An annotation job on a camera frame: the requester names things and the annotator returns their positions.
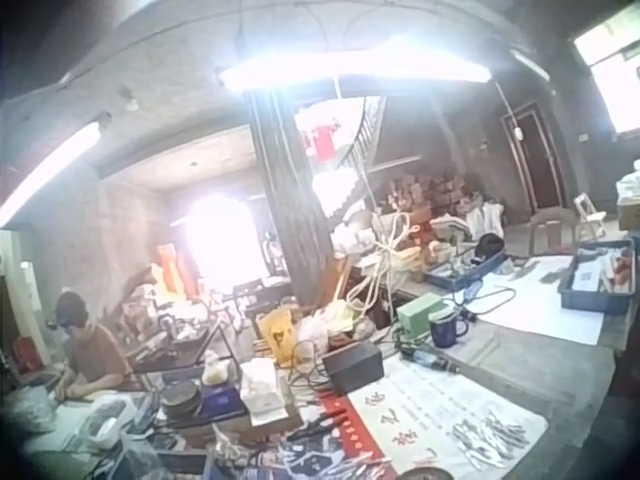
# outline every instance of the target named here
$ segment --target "brown shirt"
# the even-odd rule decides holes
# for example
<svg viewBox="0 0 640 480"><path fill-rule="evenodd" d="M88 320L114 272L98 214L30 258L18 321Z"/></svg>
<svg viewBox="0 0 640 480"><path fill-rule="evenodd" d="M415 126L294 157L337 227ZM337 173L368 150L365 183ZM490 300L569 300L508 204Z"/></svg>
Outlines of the brown shirt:
<svg viewBox="0 0 640 480"><path fill-rule="evenodd" d="M81 373L87 382L95 382L108 374L121 374L125 379L131 367L109 330L95 324L93 333L84 341L68 338L64 342L69 368Z"/></svg>

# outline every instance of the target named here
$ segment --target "pliers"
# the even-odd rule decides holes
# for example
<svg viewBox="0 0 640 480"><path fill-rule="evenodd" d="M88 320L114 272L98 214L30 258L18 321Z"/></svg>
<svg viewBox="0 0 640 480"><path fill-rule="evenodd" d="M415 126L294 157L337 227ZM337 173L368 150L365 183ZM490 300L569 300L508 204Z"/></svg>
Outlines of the pliers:
<svg viewBox="0 0 640 480"><path fill-rule="evenodd" d="M295 442L303 438L312 438L317 436L324 436L334 428L342 426L349 419L347 410L345 408L339 408L333 412L327 412L320 415L317 419L309 422L304 428L293 432L287 437L287 441Z"/></svg>

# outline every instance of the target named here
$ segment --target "dark hair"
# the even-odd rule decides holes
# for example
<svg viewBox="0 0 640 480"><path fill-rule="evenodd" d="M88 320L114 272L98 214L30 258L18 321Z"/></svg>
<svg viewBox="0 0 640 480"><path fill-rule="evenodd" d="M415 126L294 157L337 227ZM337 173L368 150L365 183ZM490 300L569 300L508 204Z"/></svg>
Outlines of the dark hair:
<svg viewBox="0 0 640 480"><path fill-rule="evenodd" d="M56 321L61 327L83 328L87 324L89 313L87 304L75 292L64 292L56 303Z"/></svg>

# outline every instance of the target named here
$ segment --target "green box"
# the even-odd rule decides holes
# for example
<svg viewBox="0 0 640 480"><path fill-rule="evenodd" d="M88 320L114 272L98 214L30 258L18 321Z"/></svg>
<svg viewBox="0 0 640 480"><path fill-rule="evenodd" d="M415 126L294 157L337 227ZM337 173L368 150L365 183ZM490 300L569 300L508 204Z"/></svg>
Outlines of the green box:
<svg viewBox="0 0 640 480"><path fill-rule="evenodd" d="M398 308L398 321L406 335L415 339L429 331L429 314L447 308L450 309L442 297L426 293Z"/></svg>

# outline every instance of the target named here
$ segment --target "person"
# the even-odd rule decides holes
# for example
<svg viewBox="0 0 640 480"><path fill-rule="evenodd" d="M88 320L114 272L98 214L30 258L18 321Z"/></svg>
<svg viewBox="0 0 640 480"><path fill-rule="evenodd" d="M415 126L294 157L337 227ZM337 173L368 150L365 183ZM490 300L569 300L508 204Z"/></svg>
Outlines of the person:
<svg viewBox="0 0 640 480"><path fill-rule="evenodd" d="M114 336L89 321L87 307L75 292L63 293L56 304L56 322L69 338L64 342L67 364L56 386L56 398L83 398L99 390L122 387L131 380L131 367ZM82 374L86 383L78 382Z"/></svg>

